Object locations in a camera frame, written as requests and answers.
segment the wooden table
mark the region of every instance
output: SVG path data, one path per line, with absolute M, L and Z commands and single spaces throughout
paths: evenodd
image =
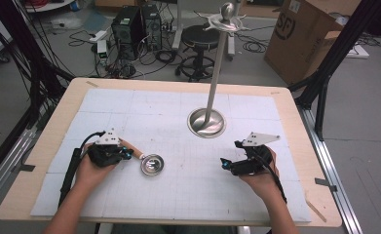
M 33 172 L 20 172 L 0 206 L 3 220 L 46 220 L 31 216 L 30 212 L 41 189 L 44 176 L 64 138 L 72 119 L 88 89 L 120 89 L 161 92 L 208 93 L 209 84 L 156 82 L 135 80 L 74 79 L 60 101 L 45 130 L 26 160 L 34 165 Z M 286 88 L 218 85 L 217 93 L 272 97 L 277 105 L 296 170 L 310 208 L 312 221 L 304 226 L 337 227 L 342 219 L 329 188 L 315 184 L 315 178 L 324 178 L 312 143 L 308 138 L 291 93 Z M 126 222 L 117 218 L 83 218 L 84 221 Z

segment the small metal bowl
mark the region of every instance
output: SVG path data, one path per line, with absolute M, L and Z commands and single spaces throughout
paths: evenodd
M 141 162 L 141 170 L 148 176 L 155 176 L 162 171 L 164 160 L 157 154 L 150 154 Z

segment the black stool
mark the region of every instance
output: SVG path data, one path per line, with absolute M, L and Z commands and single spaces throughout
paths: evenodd
M 214 60 L 205 57 L 205 51 L 217 48 L 219 32 L 217 30 L 204 31 L 205 25 L 194 25 L 183 29 L 181 41 L 187 48 L 192 48 L 197 55 L 184 59 L 178 68 L 175 69 L 175 75 L 183 73 L 189 77 L 189 82 L 208 79 L 212 76 L 211 72 L 207 72 L 206 68 L 214 67 Z

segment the concrete floor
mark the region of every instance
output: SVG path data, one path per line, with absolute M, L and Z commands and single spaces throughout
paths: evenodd
M 77 16 L 88 20 L 93 9 Z M 105 29 L 111 21 L 106 19 Z M 247 26 L 260 27 L 275 24 L 274 20 L 246 19 Z M 69 35 L 76 31 L 50 34 L 55 53 L 77 76 L 94 70 L 90 45 L 69 47 Z M 272 29 L 252 32 L 260 39 L 269 39 Z M 341 177 L 363 233 L 381 233 L 381 48 L 364 46 L 368 59 L 346 58 L 334 73 L 329 84 L 324 117 L 324 139 Z M 233 61 L 224 60 L 220 83 L 279 86 L 285 82 L 263 60 L 263 54 L 249 53 L 236 39 L 237 55 Z M 140 72 L 153 71 L 162 64 L 136 64 Z M 175 66 L 135 79 L 186 82 L 174 75 Z M 28 94 L 15 65 L 0 63 L 0 144 L 29 105 Z M 0 190 L 0 203 L 14 174 Z M 0 233 L 41 232 L 45 222 L 17 222 L 0 220 Z M 268 228 L 251 228 L 251 233 L 265 233 Z M 346 233 L 338 228 L 300 228 L 301 233 Z M 83 223 L 78 233 L 93 233 L 94 225 Z

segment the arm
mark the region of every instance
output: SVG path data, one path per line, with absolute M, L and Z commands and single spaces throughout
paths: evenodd
M 279 175 L 279 171 L 275 166 L 276 153 L 271 149 L 270 151 L 274 159 L 270 166 L 274 168 L 276 175 Z M 263 200 L 270 216 L 273 234 L 299 233 L 281 196 L 281 191 L 268 172 L 256 175 L 241 175 L 240 178 Z
M 74 186 L 43 233 L 75 233 L 80 212 L 88 197 L 114 168 L 115 165 L 99 168 L 86 155 L 78 168 Z

